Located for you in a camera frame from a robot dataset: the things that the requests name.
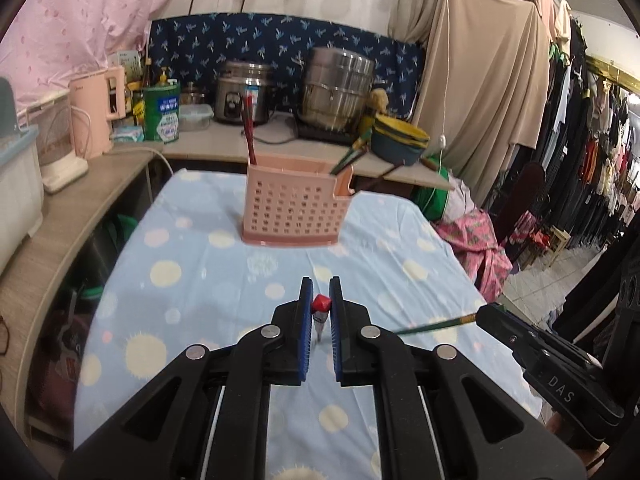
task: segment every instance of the green bag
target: green bag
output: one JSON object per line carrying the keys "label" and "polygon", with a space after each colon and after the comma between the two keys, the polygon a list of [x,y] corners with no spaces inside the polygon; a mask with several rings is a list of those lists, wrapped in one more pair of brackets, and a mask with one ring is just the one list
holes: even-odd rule
{"label": "green bag", "polygon": [[[440,156],[429,157],[435,164],[440,164]],[[449,179],[449,170],[440,166],[440,175]],[[429,222],[438,222],[442,219],[444,209],[449,199],[449,191],[445,189],[432,189],[431,187],[417,187],[411,193],[411,201],[420,208],[422,214]]]}

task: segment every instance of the plastic basket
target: plastic basket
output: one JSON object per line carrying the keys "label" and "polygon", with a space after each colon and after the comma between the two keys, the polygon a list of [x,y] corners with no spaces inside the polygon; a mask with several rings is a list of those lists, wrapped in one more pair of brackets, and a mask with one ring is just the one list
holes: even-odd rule
{"label": "plastic basket", "polygon": [[305,247],[335,244],[351,204],[353,167],[329,174],[334,162],[256,154],[249,164],[242,240]]}

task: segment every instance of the red marker cap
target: red marker cap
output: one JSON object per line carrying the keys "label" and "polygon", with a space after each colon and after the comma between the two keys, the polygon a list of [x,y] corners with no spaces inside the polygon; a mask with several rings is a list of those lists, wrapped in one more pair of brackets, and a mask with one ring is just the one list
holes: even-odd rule
{"label": "red marker cap", "polygon": [[311,304],[312,312],[329,312],[330,309],[331,299],[322,294],[318,294]]}

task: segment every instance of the stainless steel pot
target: stainless steel pot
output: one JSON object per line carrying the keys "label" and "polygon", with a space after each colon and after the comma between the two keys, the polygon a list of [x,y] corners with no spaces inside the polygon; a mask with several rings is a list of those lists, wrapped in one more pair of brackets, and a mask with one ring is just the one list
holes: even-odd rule
{"label": "stainless steel pot", "polygon": [[242,98],[249,93],[254,105],[254,123],[269,120],[274,107],[271,65],[227,61],[218,78],[214,118],[223,123],[242,124]]}
{"label": "stainless steel pot", "polygon": [[325,130],[355,131],[373,83],[374,63],[340,48],[314,48],[298,115]]}

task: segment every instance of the electric kettle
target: electric kettle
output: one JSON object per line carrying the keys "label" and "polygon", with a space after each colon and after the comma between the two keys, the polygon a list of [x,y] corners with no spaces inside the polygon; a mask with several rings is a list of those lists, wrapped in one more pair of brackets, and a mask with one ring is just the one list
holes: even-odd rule
{"label": "electric kettle", "polygon": [[[109,101],[110,80],[115,80],[116,111]],[[124,67],[115,66],[76,76],[69,82],[71,90],[73,140],[76,154],[94,158],[112,147],[111,121],[124,118]]]}

